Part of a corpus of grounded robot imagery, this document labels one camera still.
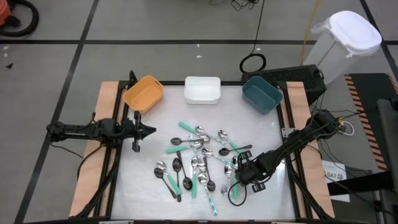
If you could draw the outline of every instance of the white plastic lid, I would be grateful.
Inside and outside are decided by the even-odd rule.
[[[328,19],[330,32],[352,54],[363,54],[379,47],[380,33],[362,16],[341,11]]]

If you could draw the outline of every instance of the metal spoon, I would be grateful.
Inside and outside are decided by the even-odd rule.
[[[182,194],[180,188],[178,187],[178,185],[175,183],[175,181],[173,180],[173,178],[166,172],[166,164],[163,161],[157,161],[156,163],[157,167],[160,168],[164,174],[166,174],[168,180],[170,181],[170,183],[172,184],[175,192],[177,193],[177,195]]]
[[[222,139],[222,140],[225,140],[225,141],[227,141],[231,146],[232,146],[232,148],[234,148],[234,149],[237,149],[237,148],[239,148],[237,145],[235,145],[233,142],[231,142],[229,139],[228,139],[228,135],[226,134],[226,132],[225,131],[223,131],[223,130],[219,130],[218,131],[218,136]]]
[[[231,188],[231,174],[232,174],[232,167],[229,165],[224,166],[224,173],[228,177],[228,190]]]
[[[214,192],[216,190],[216,183],[210,179],[210,173],[209,173],[209,166],[207,164],[207,158],[204,157],[203,160],[205,161],[206,165],[206,170],[207,170],[207,176],[209,177],[209,182],[207,182],[207,188],[209,191]]]
[[[191,159],[191,166],[193,169],[193,175],[192,175],[192,198],[197,197],[197,167],[198,167],[198,158],[193,157]]]
[[[238,168],[236,165],[230,163],[229,161],[227,161],[227,160],[225,160],[225,159],[222,159],[222,158],[220,158],[220,157],[214,155],[214,154],[213,154],[213,151],[212,151],[211,149],[207,148],[207,147],[204,147],[204,148],[201,150],[201,153],[202,153],[203,155],[205,155],[206,157],[211,157],[211,156],[213,156],[214,158],[218,159],[219,161],[224,162],[225,164],[227,164],[227,165],[229,165],[229,166],[231,166],[231,167],[234,167],[235,169]]]
[[[195,131],[196,131],[200,136],[202,136],[202,135],[207,135],[207,136],[211,137],[212,139],[214,139],[215,141],[217,141],[218,143],[220,143],[220,144],[222,144],[222,145],[225,146],[225,142],[219,140],[218,138],[216,138],[216,137],[214,137],[214,136],[212,136],[212,135],[210,135],[210,134],[207,134],[206,131],[205,131],[205,129],[204,129],[203,127],[197,126],[197,127],[195,127]]]
[[[222,156],[227,156],[229,154],[230,151],[233,150],[239,150],[239,149],[251,149],[253,146],[252,145],[247,145],[247,146],[243,146],[243,147],[239,147],[237,149],[227,149],[227,148],[222,148],[218,151],[218,154],[222,155]]]
[[[181,162],[178,158],[173,160],[173,170],[177,173],[177,186],[180,187],[180,179],[178,176],[178,172],[181,171]],[[177,201],[181,202],[181,195],[177,196]]]
[[[203,141],[194,142],[193,144],[195,145],[196,148],[200,148],[200,147],[203,146]],[[173,149],[168,149],[168,150],[166,150],[166,153],[167,153],[167,154],[171,154],[171,153],[175,153],[175,152],[178,152],[178,151],[186,150],[186,149],[189,149],[189,148],[192,148],[192,147],[193,147],[193,146],[181,146],[181,147],[176,147],[176,148],[173,148]]]
[[[163,180],[164,184],[167,186],[167,188],[169,189],[170,193],[173,195],[173,198],[176,199],[176,198],[177,198],[177,195],[176,195],[175,192],[169,187],[169,185],[166,183],[166,181],[165,181],[164,178],[163,178],[163,171],[162,171],[162,169],[156,167],[155,170],[154,170],[154,173],[155,173],[155,176],[156,176],[157,178],[160,178],[160,179]]]
[[[209,198],[209,202],[211,205],[211,210],[213,211],[213,215],[218,215],[216,205],[214,204],[213,200],[211,199],[210,193],[207,189],[207,183],[208,183],[209,179],[207,178],[207,176],[204,173],[199,174],[198,179],[199,179],[199,182],[201,184],[203,184],[203,186],[205,186],[205,190],[207,193],[207,197]]]
[[[170,142],[173,144],[173,145],[175,145],[175,146],[179,146],[179,145],[181,145],[181,143],[183,143],[183,142],[200,142],[200,141],[204,141],[202,138],[201,139],[195,139],[195,140],[181,140],[180,138],[172,138],[171,140],[170,140]]]
[[[184,186],[184,188],[185,188],[186,190],[191,190],[191,189],[192,189],[192,180],[191,180],[189,177],[187,177],[187,175],[185,175],[184,165],[182,164],[181,152],[177,152],[177,156],[178,156],[178,159],[179,159],[180,162],[181,162],[182,171],[183,171],[184,177],[185,177],[185,178],[182,180],[182,185]]]

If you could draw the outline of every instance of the black spoon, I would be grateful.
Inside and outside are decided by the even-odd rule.
[[[183,140],[181,140],[180,138],[172,138],[171,140],[170,140],[170,142],[173,144],[173,145],[175,145],[175,146],[179,146],[179,145],[181,145],[181,143],[182,142],[198,142],[198,141],[203,141],[203,139],[196,139],[196,140],[185,140],[185,141],[183,141]]]
[[[156,167],[154,170],[155,176],[157,178],[160,178],[163,180],[164,184],[167,186],[167,188],[169,189],[170,193],[173,195],[173,198],[177,198],[177,194],[169,187],[169,185],[166,183],[166,181],[163,179],[163,171]]]
[[[207,158],[204,157],[203,160],[205,161],[206,170],[207,170],[207,176],[209,178],[209,182],[207,182],[207,189],[209,189],[209,191],[211,191],[211,192],[214,192],[216,190],[216,183],[214,183],[214,181],[212,181],[210,179],[209,167],[207,165]]]
[[[229,154],[230,151],[233,150],[238,150],[238,149],[251,149],[253,146],[252,145],[247,145],[247,146],[243,146],[237,149],[227,149],[227,148],[222,148],[218,151],[218,153],[222,156],[227,156]]]
[[[181,152],[180,151],[177,152],[177,156],[178,156],[178,159],[181,162],[182,171],[184,172],[184,176],[185,176],[185,178],[182,180],[182,185],[184,185],[185,189],[191,190],[192,189],[192,180],[189,177],[187,177],[187,175],[185,175],[185,169],[184,169],[184,165],[182,164]]]
[[[180,187],[178,172],[180,172],[181,170],[181,162],[178,158],[175,158],[173,160],[173,170],[177,173],[177,186]],[[177,201],[181,202],[181,195],[177,195]]]

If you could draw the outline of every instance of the silver spoon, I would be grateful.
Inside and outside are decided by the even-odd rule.
[[[209,181],[209,179],[207,178],[207,176],[204,173],[199,174],[198,179],[199,179],[199,182],[201,184],[203,184],[203,186],[205,186],[205,190],[207,193],[207,197],[209,198],[209,202],[211,205],[211,210],[213,211],[213,215],[218,215],[216,205],[214,204],[213,200],[211,199],[209,190],[207,189],[207,182]]]
[[[207,134],[206,131],[205,131],[205,129],[204,129],[203,127],[197,126],[197,127],[195,127],[195,131],[196,131],[200,136],[202,136],[202,135],[209,136],[209,137],[211,137],[212,139],[214,139],[215,141],[217,141],[218,143],[220,143],[220,144],[222,144],[223,146],[225,146],[225,142],[219,140],[218,138],[216,138],[216,137],[214,137],[214,136],[212,136],[212,135],[210,135],[210,134]]]
[[[198,158],[196,156],[191,159],[191,166],[193,169],[192,198],[196,198],[197,197],[197,167],[198,167]]]
[[[207,147],[204,147],[204,148],[201,150],[201,153],[202,153],[203,155],[205,155],[206,157],[211,157],[211,156],[213,156],[214,158],[218,159],[219,161],[224,162],[225,164],[227,164],[227,165],[229,165],[229,166],[231,166],[231,167],[234,167],[235,169],[238,168],[236,165],[234,165],[233,163],[227,161],[226,159],[222,159],[222,158],[220,158],[220,157],[214,155],[214,154],[213,154],[213,151],[212,151],[211,149],[207,148]]]
[[[228,177],[228,190],[231,188],[231,174],[232,174],[232,167],[229,165],[224,166],[224,173]]]
[[[193,142],[193,145],[194,145],[196,148],[200,148],[200,147],[203,146],[203,141],[200,141],[200,142]],[[178,152],[178,151],[186,150],[186,149],[189,149],[189,148],[192,148],[192,147],[193,147],[193,146],[180,146],[180,147],[168,149],[168,150],[166,150],[166,153],[167,153],[167,154],[171,154],[171,153],[175,153],[175,152]]]
[[[234,148],[234,149],[239,148],[239,146],[235,145],[233,142],[231,142],[231,141],[228,139],[228,135],[226,134],[225,131],[219,130],[219,131],[218,131],[218,136],[219,136],[222,140],[227,141],[227,142],[232,146],[232,148]],[[242,150],[237,149],[236,152],[242,153]]]
[[[178,187],[178,185],[175,183],[175,181],[173,180],[173,178],[166,172],[166,164],[163,161],[157,161],[156,163],[157,167],[160,168],[164,174],[166,174],[168,180],[170,181],[170,183],[172,184],[175,192],[177,193],[177,195],[182,194],[180,188]]]

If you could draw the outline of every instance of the spoon head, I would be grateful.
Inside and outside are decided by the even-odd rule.
[[[191,159],[191,166],[196,169],[198,167],[198,158],[197,157],[193,157]]]
[[[209,138],[209,136],[207,136],[207,135],[201,135],[201,136],[199,136],[199,138],[203,139],[203,141],[204,141],[205,143],[210,142],[210,138]]]
[[[181,162],[178,158],[174,158],[173,160],[173,170],[175,172],[180,172],[181,170]]]
[[[182,185],[184,185],[184,188],[186,190],[191,190],[192,189],[192,180],[189,177],[186,177],[182,181]]]
[[[229,149],[227,148],[222,148],[218,151],[218,154],[222,155],[222,156],[227,156],[229,154]]]
[[[201,153],[202,153],[203,155],[205,155],[206,157],[211,157],[211,156],[213,155],[213,151],[212,151],[211,149],[207,148],[207,147],[204,147],[204,148],[201,150]]]
[[[237,165],[237,164],[238,164],[238,156],[232,157],[232,163],[233,163],[234,165]]]
[[[204,133],[205,133],[205,129],[204,129],[203,127],[201,127],[201,126],[195,127],[195,131],[196,131],[198,134],[204,134]]]
[[[199,182],[200,182],[201,184],[206,185],[207,182],[209,181],[209,178],[207,178],[207,176],[206,176],[204,173],[200,173],[200,174],[198,175],[198,180],[199,180]]]
[[[157,161],[156,165],[161,170],[166,170],[166,168],[167,168],[166,164],[163,161]]]
[[[225,166],[224,166],[224,173],[225,173],[227,176],[230,176],[230,175],[232,174],[232,167],[231,167],[230,165],[225,165]]]
[[[172,138],[172,139],[170,140],[170,142],[171,142],[173,145],[175,145],[175,146],[179,146],[179,145],[181,144],[182,140],[181,140],[180,138]]]
[[[207,189],[209,189],[209,191],[214,192],[216,190],[216,183],[214,183],[212,180],[210,180],[207,183]]]
[[[163,178],[163,171],[160,168],[156,167],[154,173],[157,178]]]
[[[219,136],[222,140],[227,140],[227,139],[228,139],[228,135],[227,135],[226,132],[223,131],[223,130],[219,130],[219,131],[218,131],[218,136]]]

